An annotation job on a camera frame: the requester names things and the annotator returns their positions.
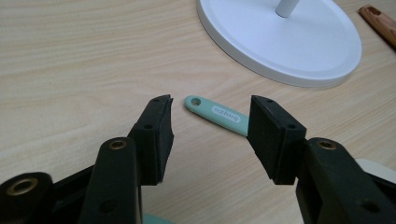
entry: mint green handle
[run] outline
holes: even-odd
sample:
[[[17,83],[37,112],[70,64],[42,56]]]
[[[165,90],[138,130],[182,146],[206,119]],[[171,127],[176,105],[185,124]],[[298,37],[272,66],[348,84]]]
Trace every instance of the mint green handle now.
[[[188,96],[184,105],[192,112],[233,132],[248,136],[248,116],[200,96]]]

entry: screw hole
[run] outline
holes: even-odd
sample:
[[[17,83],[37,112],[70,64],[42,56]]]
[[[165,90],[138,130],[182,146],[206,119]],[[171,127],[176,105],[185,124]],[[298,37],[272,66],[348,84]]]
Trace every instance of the screw hole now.
[[[359,202],[359,206],[371,213],[378,213],[380,211],[378,205],[368,199],[362,199]]]
[[[12,184],[7,189],[7,194],[10,196],[18,196],[29,192],[37,186],[38,180],[36,178],[24,178]]]
[[[103,214],[108,214],[108,213],[111,213],[112,211],[116,210],[118,205],[119,204],[118,204],[117,200],[110,199],[110,200],[103,202],[100,205],[99,211]]]
[[[109,144],[110,149],[117,150],[126,147],[126,142],[121,140],[116,140]]]

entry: wood grain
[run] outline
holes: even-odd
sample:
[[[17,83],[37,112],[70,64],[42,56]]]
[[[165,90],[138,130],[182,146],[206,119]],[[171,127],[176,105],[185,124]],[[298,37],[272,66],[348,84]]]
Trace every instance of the wood grain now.
[[[396,170],[396,54],[359,16],[368,0],[335,1],[362,42],[342,84],[298,88],[225,54],[194,0],[0,1],[0,181],[26,172],[63,179],[126,135],[147,102],[175,101],[164,181],[143,188],[146,213],[176,223],[302,223],[294,186],[274,186],[248,141],[184,108],[195,94],[248,114],[272,98],[308,130],[356,158]],[[377,0],[396,18],[393,1]]]

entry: black plastic part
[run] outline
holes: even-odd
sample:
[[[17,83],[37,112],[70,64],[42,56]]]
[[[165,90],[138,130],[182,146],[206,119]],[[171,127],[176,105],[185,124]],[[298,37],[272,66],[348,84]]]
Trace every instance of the black plastic part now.
[[[17,175],[0,186],[0,223],[44,223],[54,205],[52,180],[44,173]]]
[[[128,137],[136,142],[141,168],[141,185],[163,182],[166,163],[173,145],[170,95],[152,99]]]
[[[104,142],[93,167],[78,223],[141,223],[134,140]]]
[[[54,184],[56,203],[49,223],[77,223],[92,170],[90,166]]]
[[[318,214],[309,214],[317,219],[313,223],[396,222],[392,203],[343,146],[322,138],[310,139],[308,144],[304,161],[315,183],[311,187],[318,190],[321,203],[317,203],[319,209],[302,209],[302,212],[319,210]],[[313,197],[308,195],[311,192],[306,191],[305,198]]]
[[[393,208],[396,209],[396,184],[389,182],[376,175],[368,174],[376,186],[387,196],[387,198],[393,203]]]
[[[252,96],[247,140],[276,185],[292,185],[306,128],[271,99]]]

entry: white lamp base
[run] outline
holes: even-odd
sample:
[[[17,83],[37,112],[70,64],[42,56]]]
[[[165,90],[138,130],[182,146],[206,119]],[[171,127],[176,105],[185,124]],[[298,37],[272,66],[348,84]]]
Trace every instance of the white lamp base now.
[[[301,0],[288,18],[279,0],[197,0],[212,39],[248,69],[282,83],[324,87],[342,82],[361,59],[361,40],[332,0]]]

